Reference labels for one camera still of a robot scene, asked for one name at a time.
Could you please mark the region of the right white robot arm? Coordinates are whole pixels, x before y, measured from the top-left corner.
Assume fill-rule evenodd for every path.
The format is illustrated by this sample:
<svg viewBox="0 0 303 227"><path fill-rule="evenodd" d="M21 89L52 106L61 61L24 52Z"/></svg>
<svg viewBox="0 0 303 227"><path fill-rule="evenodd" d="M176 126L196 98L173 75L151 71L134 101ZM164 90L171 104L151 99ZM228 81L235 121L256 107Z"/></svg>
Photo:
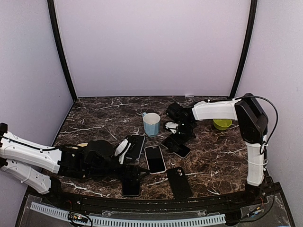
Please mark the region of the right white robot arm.
<svg viewBox="0 0 303 227"><path fill-rule="evenodd" d="M260 96L246 93L242 97L226 100L205 99L189 107L172 103L166 110L169 122L164 129L171 132L176 144L184 144L195 137L197 121L235 120L248 153L247 183L260 186L267 165L267 146L272 137L268 132L269 118L258 102Z"/></svg>

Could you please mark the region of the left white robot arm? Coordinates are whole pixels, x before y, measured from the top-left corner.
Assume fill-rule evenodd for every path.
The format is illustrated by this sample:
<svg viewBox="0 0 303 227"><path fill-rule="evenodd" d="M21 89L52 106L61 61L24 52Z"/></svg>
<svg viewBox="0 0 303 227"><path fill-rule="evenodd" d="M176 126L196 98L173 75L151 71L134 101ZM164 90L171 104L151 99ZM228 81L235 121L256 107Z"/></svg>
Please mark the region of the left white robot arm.
<svg viewBox="0 0 303 227"><path fill-rule="evenodd" d="M140 193L140 181L149 170L124 161L136 141L126 137L117 147L106 140L90 141L85 146L63 144L48 147L24 140L8 131L8 125L0 124L0 169L12 174L22 183L35 189L56 206L63 206L67 196L62 192L61 182L55 177L39 173L37 166L60 176L84 179L114 176L121 180L123 189Z"/></svg>

